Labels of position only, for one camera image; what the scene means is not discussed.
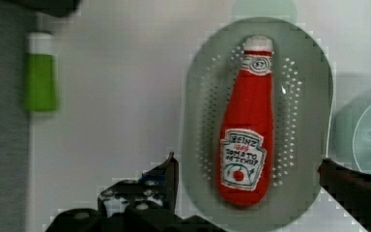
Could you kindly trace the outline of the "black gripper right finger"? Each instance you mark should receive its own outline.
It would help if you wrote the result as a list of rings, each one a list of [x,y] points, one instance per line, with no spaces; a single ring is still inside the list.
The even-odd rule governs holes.
[[[323,159],[317,169],[319,185],[364,229],[371,232],[371,174]]]

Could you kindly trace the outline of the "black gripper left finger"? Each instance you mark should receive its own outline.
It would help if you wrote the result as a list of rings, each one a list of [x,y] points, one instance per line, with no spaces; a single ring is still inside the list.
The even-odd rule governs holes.
[[[179,186],[179,163],[175,153],[170,152],[168,158],[138,179],[118,181],[103,190],[98,196],[98,210],[111,218],[122,214],[128,206],[137,206],[153,202],[160,208],[175,212]]]

